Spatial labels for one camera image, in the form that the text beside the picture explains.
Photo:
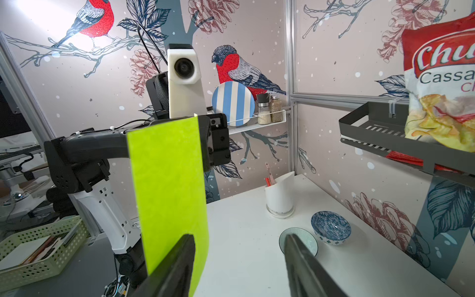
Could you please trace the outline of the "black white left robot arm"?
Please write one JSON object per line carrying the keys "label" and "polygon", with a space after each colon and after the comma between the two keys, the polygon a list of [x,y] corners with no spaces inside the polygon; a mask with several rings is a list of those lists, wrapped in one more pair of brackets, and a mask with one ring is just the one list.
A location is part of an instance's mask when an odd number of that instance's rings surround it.
{"label": "black white left robot arm", "polygon": [[[151,127],[172,121],[168,111],[168,73],[155,75],[146,82],[153,121],[132,128]],[[204,172],[231,162],[230,138],[226,115],[198,116]],[[113,128],[79,131],[44,143],[49,172],[57,189],[70,194],[84,205],[105,232],[119,264],[119,273],[136,289],[146,278],[147,268],[141,231],[127,221],[111,189],[111,158],[129,158],[126,129]]]}

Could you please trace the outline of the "pale green ceramic bowl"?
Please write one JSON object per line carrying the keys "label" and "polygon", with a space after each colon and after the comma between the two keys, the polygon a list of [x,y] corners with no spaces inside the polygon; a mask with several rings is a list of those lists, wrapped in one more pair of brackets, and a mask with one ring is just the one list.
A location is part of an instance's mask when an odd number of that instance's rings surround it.
{"label": "pale green ceramic bowl", "polygon": [[314,257],[317,256],[319,249],[317,240],[308,231],[297,227],[288,228],[281,233],[279,237],[279,247],[283,254],[285,253],[285,239],[288,235],[296,235],[303,242],[305,247],[308,248],[310,253]]}

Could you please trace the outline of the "blue white striped plate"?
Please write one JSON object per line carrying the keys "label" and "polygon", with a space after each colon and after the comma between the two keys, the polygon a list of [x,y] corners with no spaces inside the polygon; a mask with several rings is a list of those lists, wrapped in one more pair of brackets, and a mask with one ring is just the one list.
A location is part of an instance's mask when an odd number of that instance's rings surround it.
{"label": "blue white striped plate", "polygon": [[226,115],[230,126],[241,127],[253,117],[255,100],[245,85],[228,81],[215,89],[212,95],[212,108],[214,113]]}

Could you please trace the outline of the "blue patterned small bowl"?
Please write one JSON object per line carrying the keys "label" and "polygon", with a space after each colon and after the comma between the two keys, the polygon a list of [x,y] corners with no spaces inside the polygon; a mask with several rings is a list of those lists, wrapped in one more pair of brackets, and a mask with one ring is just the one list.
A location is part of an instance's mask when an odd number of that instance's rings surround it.
{"label": "blue patterned small bowl", "polygon": [[310,223],[318,239],[328,245],[342,245],[351,236],[350,223],[335,212],[328,210],[316,212]]}

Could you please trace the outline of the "white utensil holder cup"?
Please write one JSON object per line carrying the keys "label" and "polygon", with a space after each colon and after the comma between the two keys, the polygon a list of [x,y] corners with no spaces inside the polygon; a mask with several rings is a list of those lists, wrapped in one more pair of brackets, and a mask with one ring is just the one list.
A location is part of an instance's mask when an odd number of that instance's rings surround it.
{"label": "white utensil holder cup", "polygon": [[286,219],[294,212],[294,179],[295,172],[289,172],[277,178],[275,184],[264,188],[266,208],[278,219]]}

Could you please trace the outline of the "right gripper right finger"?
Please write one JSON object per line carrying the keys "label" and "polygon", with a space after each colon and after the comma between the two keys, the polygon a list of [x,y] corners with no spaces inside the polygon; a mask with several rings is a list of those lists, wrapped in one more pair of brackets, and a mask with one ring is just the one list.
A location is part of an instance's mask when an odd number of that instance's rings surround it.
{"label": "right gripper right finger", "polygon": [[292,297],[347,296],[297,235],[286,236],[284,255]]}

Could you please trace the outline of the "green plastic perforated basket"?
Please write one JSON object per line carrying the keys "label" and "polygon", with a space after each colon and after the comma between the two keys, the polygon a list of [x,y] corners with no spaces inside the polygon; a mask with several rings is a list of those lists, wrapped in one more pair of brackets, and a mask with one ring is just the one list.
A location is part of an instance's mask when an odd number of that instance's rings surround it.
{"label": "green plastic perforated basket", "polygon": [[1,241],[1,291],[59,275],[89,232],[79,216],[15,233]]}

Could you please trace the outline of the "red pink utensil in cup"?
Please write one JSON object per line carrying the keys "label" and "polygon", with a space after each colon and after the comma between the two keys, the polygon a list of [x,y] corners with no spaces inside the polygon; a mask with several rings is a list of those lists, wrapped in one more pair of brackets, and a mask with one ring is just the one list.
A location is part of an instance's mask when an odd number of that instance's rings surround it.
{"label": "red pink utensil in cup", "polygon": [[276,184],[275,179],[273,177],[272,171],[270,169],[270,166],[268,163],[265,164],[265,167],[267,169],[267,177],[266,177],[266,183],[268,187],[271,187]]}

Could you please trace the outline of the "red Chuba cassava chips bag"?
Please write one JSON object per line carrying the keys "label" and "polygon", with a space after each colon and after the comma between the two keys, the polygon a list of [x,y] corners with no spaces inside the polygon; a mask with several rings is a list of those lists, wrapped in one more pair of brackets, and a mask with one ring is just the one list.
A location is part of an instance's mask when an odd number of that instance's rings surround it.
{"label": "red Chuba cassava chips bag", "polygon": [[475,15],[402,35],[406,138],[475,150]]}

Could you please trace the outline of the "black lid spice grinder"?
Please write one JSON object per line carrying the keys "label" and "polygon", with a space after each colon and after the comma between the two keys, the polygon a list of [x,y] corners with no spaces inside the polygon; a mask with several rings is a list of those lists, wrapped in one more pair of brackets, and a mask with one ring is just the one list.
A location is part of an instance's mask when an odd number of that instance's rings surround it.
{"label": "black lid spice grinder", "polygon": [[257,104],[258,104],[258,124],[268,125],[271,123],[271,114],[270,114],[270,94],[259,94],[257,95]]}

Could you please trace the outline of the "brown spice glass jar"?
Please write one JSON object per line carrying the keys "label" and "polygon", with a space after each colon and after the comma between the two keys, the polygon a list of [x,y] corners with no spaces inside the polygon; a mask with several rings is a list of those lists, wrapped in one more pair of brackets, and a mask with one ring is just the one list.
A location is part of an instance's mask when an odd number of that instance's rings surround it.
{"label": "brown spice glass jar", "polygon": [[270,96],[270,113],[273,123],[280,123],[283,121],[282,101],[278,95]]}

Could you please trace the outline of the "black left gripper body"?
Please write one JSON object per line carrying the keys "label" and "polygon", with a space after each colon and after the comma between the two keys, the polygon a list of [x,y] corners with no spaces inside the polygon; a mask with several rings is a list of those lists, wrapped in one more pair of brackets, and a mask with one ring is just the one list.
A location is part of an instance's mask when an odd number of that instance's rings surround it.
{"label": "black left gripper body", "polygon": [[225,114],[200,115],[200,147],[204,172],[231,161],[230,137]]}

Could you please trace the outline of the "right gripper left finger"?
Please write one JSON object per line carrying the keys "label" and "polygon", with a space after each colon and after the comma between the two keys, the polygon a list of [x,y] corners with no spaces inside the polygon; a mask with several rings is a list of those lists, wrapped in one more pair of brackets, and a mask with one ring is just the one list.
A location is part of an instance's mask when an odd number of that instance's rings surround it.
{"label": "right gripper left finger", "polygon": [[195,259],[194,236],[183,235],[134,297],[189,297]]}

